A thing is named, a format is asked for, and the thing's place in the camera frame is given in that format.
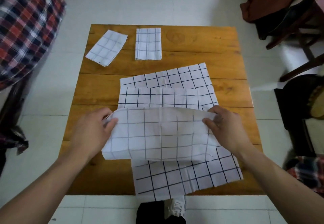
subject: table top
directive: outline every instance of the table top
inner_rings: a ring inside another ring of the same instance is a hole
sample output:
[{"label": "table top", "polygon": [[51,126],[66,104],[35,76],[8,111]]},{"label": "table top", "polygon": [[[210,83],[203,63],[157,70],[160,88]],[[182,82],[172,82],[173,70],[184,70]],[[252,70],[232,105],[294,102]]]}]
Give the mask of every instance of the table top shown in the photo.
[{"label": "table top", "polygon": [[[135,60],[137,28],[161,28],[162,60]],[[60,150],[68,147],[75,122],[100,107],[117,109],[119,79],[205,62],[219,105],[241,115],[253,145],[262,151],[237,33],[233,27],[91,25],[84,56],[108,30],[128,35],[112,63],[103,67],[85,57]],[[190,195],[264,194],[240,163],[244,180],[196,191]],[[104,160],[101,153],[79,173],[68,194],[135,195],[130,160]]]}]

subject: red and black plaid fabric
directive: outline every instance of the red and black plaid fabric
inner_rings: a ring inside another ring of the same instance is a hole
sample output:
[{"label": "red and black plaid fabric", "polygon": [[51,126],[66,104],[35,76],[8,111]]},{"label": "red and black plaid fabric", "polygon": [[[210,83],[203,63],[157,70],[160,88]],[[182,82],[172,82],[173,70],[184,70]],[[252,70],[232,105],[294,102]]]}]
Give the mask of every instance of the red and black plaid fabric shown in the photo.
[{"label": "red and black plaid fabric", "polygon": [[308,186],[314,192],[324,196],[324,156],[298,156],[290,160],[287,165],[294,165],[287,172],[297,180]]},{"label": "red and black plaid fabric", "polygon": [[0,0],[0,90],[28,74],[49,49],[64,0]]}]

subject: black pants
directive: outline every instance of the black pants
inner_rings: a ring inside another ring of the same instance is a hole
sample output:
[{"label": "black pants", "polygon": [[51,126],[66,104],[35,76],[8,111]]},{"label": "black pants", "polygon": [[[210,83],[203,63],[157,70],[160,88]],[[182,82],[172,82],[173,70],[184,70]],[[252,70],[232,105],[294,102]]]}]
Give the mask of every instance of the black pants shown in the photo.
[{"label": "black pants", "polygon": [[183,217],[170,216],[164,220],[164,203],[156,201],[142,203],[136,213],[136,224],[156,223],[156,224],[186,224]]}]

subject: person's right arm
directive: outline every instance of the person's right arm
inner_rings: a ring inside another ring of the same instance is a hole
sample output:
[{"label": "person's right arm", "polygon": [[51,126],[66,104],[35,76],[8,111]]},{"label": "person's right arm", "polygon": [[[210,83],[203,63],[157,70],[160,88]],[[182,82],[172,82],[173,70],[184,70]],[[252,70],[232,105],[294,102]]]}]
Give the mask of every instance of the person's right arm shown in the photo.
[{"label": "person's right arm", "polygon": [[259,152],[250,142],[238,114],[220,106],[208,111],[218,116],[214,121],[205,118],[203,122],[218,142],[252,172],[287,223],[324,223],[324,199]]}]

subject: shoe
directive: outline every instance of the shoe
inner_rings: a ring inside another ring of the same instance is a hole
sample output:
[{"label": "shoe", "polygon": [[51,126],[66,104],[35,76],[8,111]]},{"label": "shoe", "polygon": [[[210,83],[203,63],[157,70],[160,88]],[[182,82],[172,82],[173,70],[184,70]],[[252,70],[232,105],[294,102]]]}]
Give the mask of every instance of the shoe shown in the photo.
[{"label": "shoe", "polygon": [[167,219],[170,216],[184,216],[186,212],[186,200],[184,196],[164,200],[164,218]]}]

